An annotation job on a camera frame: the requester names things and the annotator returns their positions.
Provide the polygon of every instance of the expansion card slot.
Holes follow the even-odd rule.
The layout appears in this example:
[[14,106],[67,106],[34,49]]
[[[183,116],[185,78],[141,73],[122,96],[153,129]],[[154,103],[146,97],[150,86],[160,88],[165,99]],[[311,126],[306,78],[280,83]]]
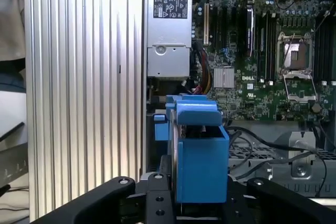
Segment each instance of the expansion card slot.
[[209,41],[219,52],[221,49],[226,48],[227,8],[218,9],[214,7],[210,10],[209,20]]
[[204,4],[204,34],[203,44],[209,45],[209,4]]
[[[316,18],[317,26],[323,17]],[[334,17],[327,17],[315,34],[314,80],[331,81],[333,66]]]

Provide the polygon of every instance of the metal side panel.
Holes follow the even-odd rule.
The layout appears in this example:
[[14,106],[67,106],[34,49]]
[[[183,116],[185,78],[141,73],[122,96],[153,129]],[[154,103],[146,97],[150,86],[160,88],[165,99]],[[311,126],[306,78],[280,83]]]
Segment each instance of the metal side panel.
[[31,221],[112,177],[139,179],[142,10],[25,0]]

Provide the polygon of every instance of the black cable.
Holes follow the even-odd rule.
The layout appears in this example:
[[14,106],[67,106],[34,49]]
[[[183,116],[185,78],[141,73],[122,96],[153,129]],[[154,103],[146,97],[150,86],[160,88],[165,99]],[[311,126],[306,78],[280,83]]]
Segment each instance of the black cable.
[[332,145],[333,150],[336,149],[335,144],[331,141],[331,139],[330,139],[329,136],[327,135],[326,131],[323,129],[323,127],[322,127],[322,125],[321,125],[321,122],[319,122],[319,124],[318,124],[318,128],[321,130],[321,132],[323,133],[323,135],[324,135],[325,139],[328,141],[328,143]]
[[250,146],[250,152],[245,156],[245,158],[243,159],[243,161],[241,161],[238,165],[233,166],[233,167],[229,167],[229,171],[230,172],[233,171],[234,169],[237,169],[237,168],[241,167],[242,165],[244,165],[249,160],[249,158],[252,156],[252,154],[253,154],[253,145],[252,145],[252,143],[249,140],[247,140],[246,138],[242,137],[242,136],[239,136],[238,138],[242,139],[242,140],[244,140],[245,142],[248,143],[248,145]]
[[18,212],[18,211],[24,211],[24,210],[29,210],[29,208],[19,208],[19,209],[12,209],[12,208],[0,208],[1,210],[6,210],[6,211],[13,211],[13,212]]
[[16,87],[16,88],[19,88],[19,89],[26,90],[24,87],[21,87],[21,86],[18,86],[18,85],[14,85],[14,84],[9,84],[9,83],[2,83],[2,82],[0,82],[0,86],[1,86],[1,85],[6,85],[6,86],[11,86],[11,87]]
[[237,140],[237,138],[240,137],[241,134],[242,134],[241,131],[237,131],[234,134],[232,134],[231,139],[230,139],[230,143],[229,143],[229,148],[233,145],[233,143]]
[[280,9],[280,10],[287,10],[288,8],[290,8],[293,4],[295,3],[295,1],[293,1],[293,3],[291,3],[289,6],[287,7],[281,7],[279,6],[277,0],[275,0],[275,4],[277,5],[277,7]]
[[23,217],[21,219],[15,220],[15,221],[11,222],[10,224],[15,224],[15,223],[18,223],[19,221],[22,221],[22,220],[25,220],[25,219],[28,219],[28,218],[29,218],[29,215],[26,216],[26,217]]
[[260,164],[258,164],[256,166],[257,168],[254,167],[251,170],[249,170],[247,173],[236,177],[237,180],[249,176],[255,170],[261,168],[265,163],[269,163],[269,164],[286,164],[286,163],[293,162],[293,161],[295,161],[297,159],[304,158],[304,157],[307,157],[307,156],[309,156],[311,154],[314,154],[315,156],[317,156],[323,162],[323,165],[324,165],[324,177],[323,177],[323,181],[322,181],[322,184],[321,184],[318,192],[316,193],[316,197],[320,197],[320,193],[321,193],[322,188],[323,188],[323,186],[324,186],[324,184],[326,182],[325,180],[327,179],[327,165],[326,165],[326,162],[324,161],[324,159],[321,157],[321,155],[318,153],[318,151],[316,149],[309,148],[309,147],[307,147],[306,149],[304,149],[304,148],[289,147],[289,146],[284,146],[284,145],[279,145],[279,144],[274,144],[274,143],[268,143],[265,140],[263,140],[261,137],[257,136],[254,132],[252,132],[252,131],[250,131],[250,130],[248,130],[246,128],[239,127],[239,126],[230,126],[230,127],[227,127],[226,130],[228,130],[228,131],[229,130],[242,131],[242,132],[244,132],[244,133],[246,133],[246,134],[254,137],[260,143],[265,144],[266,146],[271,147],[271,148],[276,148],[276,149],[284,150],[284,151],[301,151],[301,152],[305,152],[303,154],[300,154],[300,155],[297,155],[297,156],[293,157],[292,159],[272,159],[272,160],[275,160],[275,161],[268,160],[268,161],[262,162],[262,163],[260,163]]
[[225,128],[226,130],[230,131],[242,131],[252,137],[254,137],[257,141],[259,141],[262,144],[267,145],[268,147],[271,148],[276,148],[276,149],[280,149],[280,150],[284,150],[284,151],[307,151],[306,149],[303,148],[297,148],[297,147],[289,147],[289,146],[285,146],[285,145],[279,145],[279,144],[274,144],[274,143],[268,143],[265,140],[263,140],[261,137],[257,136],[254,132],[243,128],[243,127],[239,127],[239,126],[229,126]]
[[287,163],[293,162],[295,160],[308,157],[308,156],[310,156],[312,154],[313,153],[305,152],[305,153],[302,153],[302,154],[297,155],[295,157],[292,157],[290,159],[270,159],[270,160],[266,160],[266,161],[263,161],[263,162],[259,163],[258,165],[256,165],[255,167],[253,167],[248,172],[246,172],[246,173],[244,173],[242,175],[236,176],[236,179],[239,180],[239,179],[242,179],[242,178],[246,178],[247,176],[251,175],[256,170],[262,168],[262,166],[265,165],[266,163],[268,163],[268,164],[287,164]]
[[315,31],[311,34],[311,36],[313,36],[313,35],[319,30],[319,28],[321,27],[321,25],[323,24],[323,22],[325,21],[325,19],[331,14],[331,10],[332,10],[332,8],[334,7],[334,5],[335,5],[335,4],[332,4],[332,5],[331,5],[331,7],[330,7],[330,9],[329,9],[329,12],[328,12],[326,15],[324,15],[323,20],[322,20],[321,23],[317,26],[317,28],[316,28]]
[[8,193],[11,193],[13,191],[29,191],[27,188],[20,188],[20,189],[13,189],[13,190],[9,190],[7,191]]

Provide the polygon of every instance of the pcie slot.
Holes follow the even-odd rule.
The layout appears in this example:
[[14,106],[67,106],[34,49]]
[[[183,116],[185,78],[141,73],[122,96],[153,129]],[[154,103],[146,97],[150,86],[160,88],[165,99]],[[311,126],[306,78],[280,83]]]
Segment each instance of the pcie slot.
[[[323,17],[316,19],[316,24],[320,24]],[[333,65],[333,38],[334,38],[334,18],[327,17],[315,35],[315,56],[314,56],[314,80],[330,81],[332,79]]]
[[218,27],[220,27],[220,16],[218,13],[218,8],[217,7],[213,7],[210,11],[209,11],[209,42],[212,43],[213,47],[218,51],[220,50],[219,48],[219,30]]
[[265,51],[266,51],[266,80],[274,80],[275,78],[275,57],[276,57],[276,17],[272,17],[270,12],[264,17],[265,32]]
[[209,45],[209,4],[204,4],[203,44]]
[[247,51],[247,9],[241,9],[238,15],[238,51],[242,58],[246,58]]
[[213,7],[209,12],[209,42],[219,52],[226,48],[227,8]]
[[222,25],[221,25],[221,31],[220,31],[220,43],[221,43],[221,48],[225,48],[227,45],[226,38],[227,38],[227,8],[222,9],[221,13],[221,19],[222,19]]

